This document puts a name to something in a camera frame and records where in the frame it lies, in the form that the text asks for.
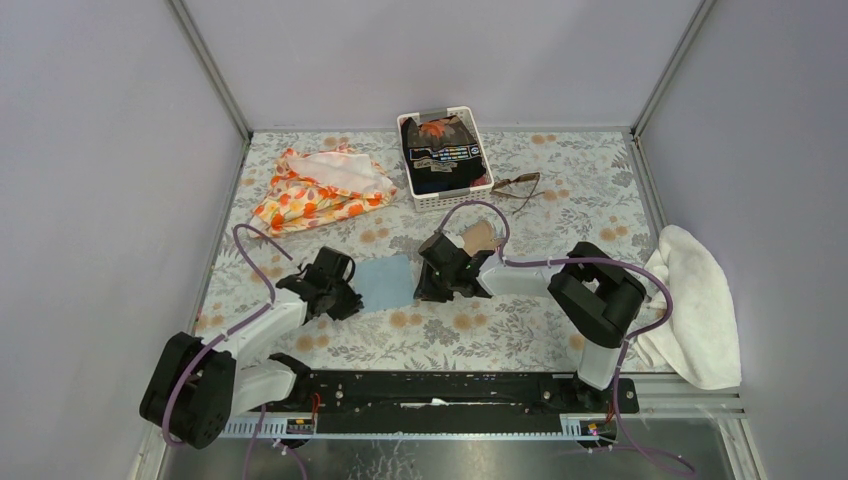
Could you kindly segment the light blue cleaning cloth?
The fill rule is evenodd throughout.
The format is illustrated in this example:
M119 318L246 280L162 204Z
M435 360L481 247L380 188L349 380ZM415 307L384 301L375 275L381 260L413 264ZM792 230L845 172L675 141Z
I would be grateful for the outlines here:
M362 296L362 313L397 309L413 303L415 283L412 264L405 255L361 262L351 284Z

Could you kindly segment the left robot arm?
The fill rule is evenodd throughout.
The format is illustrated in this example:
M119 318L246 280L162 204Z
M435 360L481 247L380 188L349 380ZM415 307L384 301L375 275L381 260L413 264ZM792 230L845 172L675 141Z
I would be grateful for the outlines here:
M284 354L258 361L283 334L326 315L344 320L363 307L351 285L354 260L321 248L315 260L279 280L275 297L247 319L207 337L186 332L164 345L139 414L165 438L202 449L234 415L270 402L296 411L309 401L309 368Z

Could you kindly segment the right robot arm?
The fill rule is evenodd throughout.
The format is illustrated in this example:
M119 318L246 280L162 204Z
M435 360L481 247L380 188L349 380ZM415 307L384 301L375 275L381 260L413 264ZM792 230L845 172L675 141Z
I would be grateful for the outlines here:
M613 398L612 381L630 325L646 296L623 262L579 242L564 258L509 260L495 250L468 253L458 237L437 232L419 247L423 266L414 297L429 302L522 295L554 300L585 338L573 386L575 402L597 412Z

